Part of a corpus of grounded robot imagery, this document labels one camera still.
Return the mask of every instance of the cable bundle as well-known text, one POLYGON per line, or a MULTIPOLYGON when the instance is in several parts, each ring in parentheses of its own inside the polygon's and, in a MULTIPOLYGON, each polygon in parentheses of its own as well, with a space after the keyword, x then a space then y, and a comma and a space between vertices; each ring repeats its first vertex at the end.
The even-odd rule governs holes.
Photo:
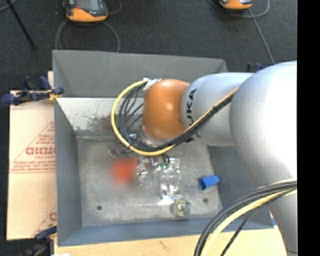
POLYGON ((262 188, 258 188, 256 191, 235 200, 229 206, 221 210, 205 227, 196 245, 194 256, 207 255, 214 238, 216 238, 217 235, 222 232, 232 221, 241 215, 250 212, 250 214, 243 220, 241 225, 235 231, 234 235, 225 246, 223 252, 220 254, 220 256, 224 256, 228 248, 240 233, 243 226, 260 208, 277 200, 280 197, 287 196, 296 190, 296 179, 292 181, 284 180, 262 188))
POLYGON ((169 151, 173 147, 176 147, 183 142, 189 140, 214 114, 216 114, 219 110, 221 110, 224 106, 229 104, 238 90, 238 88, 234 89, 230 93, 228 93, 224 98, 222 98, 217 104, 211 107, 206 113, 204 113, 198 120, 196 120, 191 126, 189 126, 181 135, 175 137, 174 139, 170 140, 169 142, 159 145, 159 146, 151 146, 144 143, 141 140, 130 138, 129 129, 132 125, 141 118, 142 115, 139 115, 131 124, 128 124, 128 121, 132 118, 132 116, 143 106, 140 104, 136 107, 131 113, 130 111, 133 109, 134 104, 136 103, 136 99, 138 96, 139 91, 146 85, 146 83, 150 82, 151 80, 142 80, 136 82, 129 87, 127 87, 114 102, 112 112, 111 112, 111 124, 112 128, 119 138, 119 140, 129 149, 133 150, 134 152, 145 155, 145 156, 156 156, 164 154, 165 152, 169 151), (116 126, 116 108, 119 104, 119 101, 122 99, 123 96, 127 96, 124 98, 123 103, 120 106, 119 110, 119 129, 116 126))

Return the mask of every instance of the clear plastic object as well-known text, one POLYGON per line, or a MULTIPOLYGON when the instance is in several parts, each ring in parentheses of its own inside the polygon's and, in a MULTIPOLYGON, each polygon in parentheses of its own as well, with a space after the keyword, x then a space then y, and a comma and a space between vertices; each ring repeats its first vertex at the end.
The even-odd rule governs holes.
POLYGON ((161 201, 158 202, 158 205, 171 205, 182 196, 180 160, 171 157, 169 162, 160 164, 158 173, 161 196, 161 201))

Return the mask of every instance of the kuka logo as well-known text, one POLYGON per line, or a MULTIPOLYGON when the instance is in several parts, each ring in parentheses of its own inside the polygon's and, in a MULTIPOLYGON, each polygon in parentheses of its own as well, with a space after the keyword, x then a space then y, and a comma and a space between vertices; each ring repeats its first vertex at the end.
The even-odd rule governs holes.
MULTIPOLYGON (((190 101, 187 101, 186 102, 186 113, 187 113, 187 118, 190 120, 191 123, 189 123, 189 126, 191 126, 193 123, 194 123, 194 119, 192 117, 192 103, 193 103, 193 100, 194 100, 194 94, 196 92, 197 89, 194 89, 192 90, 190 93, 189 93, 189 99, 190 101)), ((195 133, 195 136, 201 138, 201 136, 198 134, 198 132, 195 133)))
POLYGON ((29 156, 37 156, 37 155, 54 155, 56 154, 55 147, 27 147, 25 149, 25 153, 29 156))

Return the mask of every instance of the yellow cable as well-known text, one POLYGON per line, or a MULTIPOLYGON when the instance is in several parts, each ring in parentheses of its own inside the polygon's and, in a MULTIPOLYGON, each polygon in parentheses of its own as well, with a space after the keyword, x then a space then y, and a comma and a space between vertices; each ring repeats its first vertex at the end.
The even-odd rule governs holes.
MULTIPOLYGON (((111 125, 113 128, 113 131, 115 133, 115 135, 118 137, 118 139, 129 149, 131 149, 132 151, 140 154, 140 155, 144 155, 144 156, 157 156, 157 155, 161 155, 164 154, 165 152, 169 151, 170 149, 172 149, 176 144, 167 146, 163 149, 154 151, 154 152, 147 152, 147 151, 143 151, 140 150, 138 148, 135 148, 134 146, 130 145, 130 143, 128 141, 126 141, 120 134, 117 126, 116 126, 116 109, 117 106, 119 104, 119 101, 122 99, 122 97, 127 94, 129 91, 131 91, 133 88, 138 87, 140 85, 142 85, 143 83, 145 83, 146 80, 141 80, 138 82, 133 83, 132 85, 128 86, 126 89, 124 89, 119 96, 115 99, 115 102, 113 104, 112 110, 111 110, 111 125)), ((231 92, 229 92, 225 97, 223 97, 221 100, 219 100, 213 107, 211 107, 206 113, 204 113, 200 118, 198 118, 192 125, 190 125, 183 133, 187 132, 188 130, 190 130, 192 127, 194 127, 197 123, 199 123, 213 108, 215 108, 218 104, 220 104, 221 102, 223 102, 226 98, 230 97, 231 95, 235 94, 236 91, 238 90, 239 87, 235 88, 234 90, 232 90, 231 92)))
MULTIPOLYGON (((286 194, 286 196, 289 196, 293 193, 296 193, 297 190, 294 190, 288 194, 286 194)), ((231 214, 229 217, 227 217, 223 222, 220 223, 220 225, 217 226, 217 228, 214 230, 214 232, 212 234, 209 235, 207 242, 204 244, 203 246, 203 250, 201 253, 201 256, 206 256, 209 253, 209 248, 211 247, 213 241, 215 240, 215 238, 218 236, 219 233, 221 233, 231 222, 233 222, 235 219, 237 219, 238 217, 240 217, 241 215, 247 213, 248 211, 262 205, 263 203, 277 197, 278 195, 284 193, 284 191, 281 192, 277 192, 268 196, 265 196, 261 199, 258 199, 248 205, 246 205, 245 207, 237 210, 235 213, 231 214)))

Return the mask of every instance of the wire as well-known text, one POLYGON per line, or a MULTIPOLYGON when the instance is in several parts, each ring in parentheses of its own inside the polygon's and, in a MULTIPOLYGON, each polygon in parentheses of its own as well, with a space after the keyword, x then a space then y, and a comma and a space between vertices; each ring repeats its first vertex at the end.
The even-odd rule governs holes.
POLYGON ((204 244, 204 248, 203 248, 203 252, 201 255, 207 255, 208 254, 208 250, 211 247, 211 244, 213 243, 214 239, 218 236, 219 233, 221 233, 232 221, 234 221, 235 219, 237 219, 238 217, 240 217, 241 215, 245 214, 246 212, 259 207, 260 205, 264 205, 264 204, 268 204, 271 201, 273 201, 273 199, 275 198, 279 198, 280 196, 284 196, 284 195, 288 195, 289 193, 291 193, 293 190, 292 189, 288 189, 284 192, 277 192, 271 195, 268 195, 266 197, 263 197, 261 199, 258 199, 248 205, 246 205, 245 207, 239 209, 238 211, 236 211, 235 213, 231 214, 229 217, 227 217, 215 230, 214 232, 210 235, 210 237, 208 238, 207 243, 204 244))
POLYGON ((288 193, 292 193, 291 191, 296 189, 297 180, 286 181, 281 182, 280 184, 274 184, 269 185, 267 187, 259 188, 256 191, 248 194, 247 196, 235 200, 233 203, 221 210, 203 230, 196 245, 194 256, 200 256, 202 254, 202 251, 204 250, 205 252, 207 252, 208 247, 205 246, 206 241, 210 239, 210 241, 212 242, 213 238, 215 238, 218 235, 218 233, 220 233, 230 222, 232 222, 239 216, 256 207, 259 207, 263 203, 270 202, 269 200, 276 198, 278 195, 282 195, 282 193, 282 196, 288 195, 288 193), (221 224, 214 230, 212 235, 210 235, 215 224, 217 224, 224 215, 229 214, 231 211, 233 211, 234 209, 238 209, 239 207, 241 208, 237 210, 235 213, 231 214, 229 217, 227 217, 223 222, 221 222, 221 224))
MULTIPOLYGON (((56 33, 55 33, 55 48, 56 49, 60 49, 62 50, 63 49, 63 46, 62 46, 62 43, 61 43, 61 33, 63 31, 63 29, 65 28, 66 24, 69 22, 68 19, 64 20, 58 27, 56 33)), ((119 36, 117 34, 117 32, 115 31, 115 29, 109 24, 107 23, 106 21, 103 21, 102 24, 104 24, 105 26, 107 26, 111 31, 112 33, 114 34, 115 36, 115 39, 116 39, 116 53, 118 53, 120 51, 120 40, 119 40, 119 36)))
POLYGON ((239 227, 236 229, 236 231, 234 232, 233 236, 231 237, 231 239, 229 240, 229 242, 227 243, 227 245, 225 246, 225 248, 223 249, 222 253, 220 256, 224 256, 226 254, 226 252, 228 251, 228 249, 230 248, 230 246, 233 244, 233 242, 236 240, 237 236, 240 234, 240 231, 243 229, 243 227, 245 226, 245 224, 252 218, 253 215, 255 215, 255 213, 260 210, 262 207, 264 207, 266 204, 271 203, 272 201, 277 200, 278 198, 282 197, 283 195, 280 194, 278 196, 276 196, 275 198, 271 199, 268 202, 265 202, 263 204, 261 204, 260 206, 258 206, 257 208, 255 208, 247 217, 245 217, 245 219, 242 221, 242 223, 239 225, 239 227))
POLYGON ((272 54, 271 54, 271 51, 270 51, 269 46, 268 46, 268 44, 267 44, 267 41, 265 40, 265 37, 264 37, 264 35, 262 34, 261 29, 260 29, 260 27, 259 27, 259 25, 258 25, 258 23, 257 23, 257 21, 256 21, 256 19, 255 19, 255 18, 261 17, 261 16, 263 16, 263 15, 265 15, 265 14, 267 14, 267 13, 269 12, 269 10, 270 10, 270 0, 266 0, 266 8, 265 8, 265 10, 264 10, 263 12, 261 12, 261 13, 259 13, 259 14, 253 14, 252 11, 251 11, 251 9, 248 8, 247 10, 248 10, 248 12, 249 12, 250 15, 242 15, 242 14, 231 13, 231 12, 229 12, 229 11, 226 11, 226 10, 224 10, 224 9, 221 9, 221 7, 219 7, 219 6, 217 6, 216 4, 214 4, 214 2, 212 2, 212 0, 207 0, 207 1, 208 1, 209 4, 211 4, 213 7, 215 7, 217 10, 219 10, 219 11, 222 12, 222 13, 229 14, 229 15, 235 16, 235 17, 244 18, 244 19, 252 19, 253 22, 254 22, 254 25, 255 25, 255 27, 256 27, 256 30, 258 31, 258 33, 259 33, 259 35, 260 35, 260 37, 261 37, 261 39, 262 39, 263 45, 264 45, 264 47, 265 47, 265 49, 266 49, 266 51, 267 51, 267 53, 268 53, 268 55, 269 55, 269 58, 270 58, 270 60, 271 60, 271 63, 272 63, 273 65, 275 64, 275 60, 274 60, 274 58, 273 58, 273 56, 272 56, 272 54))
POLYGON ((234 89, 230 93, 228 93, 224 98, 222 98, 218 103, 216 103, 213 107, 211 107, 206 113, 204 113, 198 120, 196 120, 191 126, 189 126, 181 135, 177 136, 176 138, 170 140, 169 142, 160 145, 152 147, 146 143, 143 143, 142 141, 138 141, 136 139, 131 139, 128 135, 128 130, 126 128, 126 117, 128 114, 128 105, 133 97, 135 95, 135 100, 137 98, 139 90, 144 86, 146 82, 150 81, 148 80, 142 80, 139 82, 136 82, 129 87, 127 87, 125 90, 123 90, 120 95, 116 98, 112 111, 111 111, 111 124, 112 128, 118 137, 118 139, 129 149, 133 150, 134 152, 145 155, 145 156, 156 156, 161 155, 173 147, 176 147, 189 138, 191 138, 214 114, 216 114, 220 109, 222 109, 224 106, 226 106, 228 103, 231 102, 231 99, 233 95, 236 93, 238 88, 234 89), (116 108, 119 104, 119 101, 122 99, 123 96, 128 94, 124 101, 121 104, 120 111, 119 111, 119 130, 116 126, 116 108))
MULTIPOLYGON (((14 5, 17 1, 18 0, 11 0, 11 3, 14 5)), ((8 8, 9 8, 9 4, 6 4, 6 5, 2 6, 2 7, 0 7, 0 13, 5 11, 8 8)))
POLYGON ((240 17, 240 18, 245 18, 245 19, 251 19, 251 18, 258 18, 258 17, 261 17, 265 14, 267 14, 270 10, 270 0, 266 0, 266 8, 263 12, 261 13, 258 13, 258 14, 255 14, 253 15, 253 17, 251 15, 243 15, 243 14, 235 14, 235 13, 232 13, 230 11, 227 11, 225 9, 223 9, 222 6, 217 6, 212 0, 207 0, 207 2, 212 5, 214 8, 216 8, 217 10, 219 10, 221 13, 224 13, 224 14, 229 14, 231 16, 235 16, 235 17, 240 17))
POLYGON ((174 146, 178 146, 183 142, 187 142, 189 138, 192 137, 193 134, 195 134, 208 120, 210 117, 212 117, 215 113, 217 113, 222 107, 224 107, 226 104, 228 104, 231 101, 231 96, 227 99, 225 99, 223 102, 221 102, 221 104, 219 104, 219 106, 215 106, 214 109, 209 110, 207 114, 205 114, 205 116, 202 116, 201 119, 199 120, 199 122, 196 124, 195 127, 193 127, 192 129, 190 129, 189 131, 184 132, 183 134, 181 134, 180 136, 170 140, 169 142, 160 145, 160 146, 156 146, 156 147, 152 147, 149 144, 145 144, 142 141, 137 141, 137 140, 132 140, 129 136, 128 136, 128 132, 126 129, 126 126, 124 125, 126 123, 126 111, 124 111, 124 117, 122 115, 122 112, 124 109, 124 106, 128 105, 128 102, 131 100, 132 95, 136 92, 136 90, 140 90, 142 88, 142 85, 138 86, 137 88, 132 89, 132 91, 129 93, 129 95, 127 95, 120 107, 120 111, 119 111, 119 129, 120 129, 120 133, 122 136, 124 136, 124 139, 132 146, 139 148, 140 150, 144 150, 147 152, 153 152, 156 150, 161 150, 165 147, 167 147, 168 145, 173 145, 174 146))
POLYGON ((116 13, 118 13, 118 12, 121 11, 121 9, 122 9, 122 2, 121 2, 121 0, 118 0, 118 2, 119 2, 119 8, 118 8, 117 10, 108 12, 108 15, 113 15, 113 14, 116 14, 116 13))
POLYGON ((259 33, 259 35, 260 35, 260 37, 261 37, 261 39, 262 39, 262 41, 263 41, 264 47, 265 47, 265 49, 266 49, 266 51, 267 51, 267 53, 268 53, 268 55, 269 55, 269 58, 270 58, 272 64, 274 65, 274 64, 275 64, 275 60, 274 60, 274 58, 272 57, 272 54, 271 54, 270 49, 269 49, 269 46, 268 46, 268 44, 267 44, 267 42, 266 42, 266 40, 265 40, 265 37, 264 37, 264 35, 262 34, 261 29, 260 29, 260 27, 259 27, 259 25, 258 25, 258 23, 257 23, 257 21, 256 21, 256 19, 255 19, 255 17, 253 17, 253 14, 252 14, 251 10, 249 9, 248 11, 249 11, 250 15, 252 16, 252 20, 253 20, 253 22, 254 22, 254 25, 255 25, 256 29, 258 30, 258 33, 259 33))

